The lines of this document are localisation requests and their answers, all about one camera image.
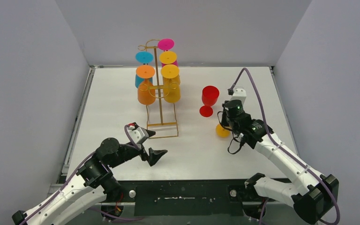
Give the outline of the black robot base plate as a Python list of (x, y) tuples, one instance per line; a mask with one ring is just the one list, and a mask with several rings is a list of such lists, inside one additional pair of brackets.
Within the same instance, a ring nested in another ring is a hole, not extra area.
[(100, 209), (121, 217), (133, 216), (210, 216), (226, 214), (256, 216), (264, 198), (247, 190), (244, 179), (230, 180), (149, 180), (120, 181), (122, 200), (105, 200)]

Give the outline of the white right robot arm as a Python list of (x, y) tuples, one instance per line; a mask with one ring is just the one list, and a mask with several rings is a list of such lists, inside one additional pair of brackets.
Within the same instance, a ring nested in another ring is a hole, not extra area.
[(332, 208), (337, 209), (338, 179), (306, 164), (293, 153), (265, 121), (253, 119), (243, 109), (239, 99), (223, 104), (222, 123), (251, 149), (265, 156), (289, 180), (283, 183), (257, 173), (246, 181), (245, 194), (251, 201), (261, 197), (276, 200), (292, 207), (308, 224), (321, 221)]

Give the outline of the blue wine glass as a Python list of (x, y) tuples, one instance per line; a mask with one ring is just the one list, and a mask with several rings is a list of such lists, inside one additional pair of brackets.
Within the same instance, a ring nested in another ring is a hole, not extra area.
[[(153, 55), (150, 52), (138, 52), (135, 55), (135, 59), (142, 63), (143, 65), (147, 65), (151, 63), (154, 59)], [(144, 81), (143, 78), (139, 77), (137, 74), (135, 75), (135, 87), (138, 88), (139, 85)]]

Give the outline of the red wine glass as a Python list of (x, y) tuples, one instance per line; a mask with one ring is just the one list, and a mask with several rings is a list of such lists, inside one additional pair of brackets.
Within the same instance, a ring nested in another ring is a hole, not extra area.
[(202, 90), (202, 103), (199, 113), (203, 117), (210, 117), (213, 114), (213, 105), (217, 102), (220, 92), (215, 86), (206, 86)]

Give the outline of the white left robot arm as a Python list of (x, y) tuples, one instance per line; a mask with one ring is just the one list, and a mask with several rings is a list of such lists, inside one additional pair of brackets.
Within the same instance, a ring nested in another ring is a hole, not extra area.
[(168, 152), (145, 149), (143, 143), (154, 136), (155, 131), (135, 122), (127, 124), (124, 131), (128, 143), (121, 144), (113, 137), (104, 139), (51, 196), (34, 208), (14, 213), (14, 224), (63, 225), (96, 203), (122, 200), (124, 189), (115, 179), (112, 169), (135, 157), (153, 166)]

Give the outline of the orange wine glass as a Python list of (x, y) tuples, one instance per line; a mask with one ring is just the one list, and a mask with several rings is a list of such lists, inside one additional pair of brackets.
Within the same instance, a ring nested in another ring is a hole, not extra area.
[(150, 65), (141, 65), (136, 69), (136, 75), (142, 78), (142, 82), (138, 86), (138, 101), (143, 105), (151, 105), (156, 100), (156, 92), (150, 89), (153, 83), (150, 79), (154, 76), (155, 69)]

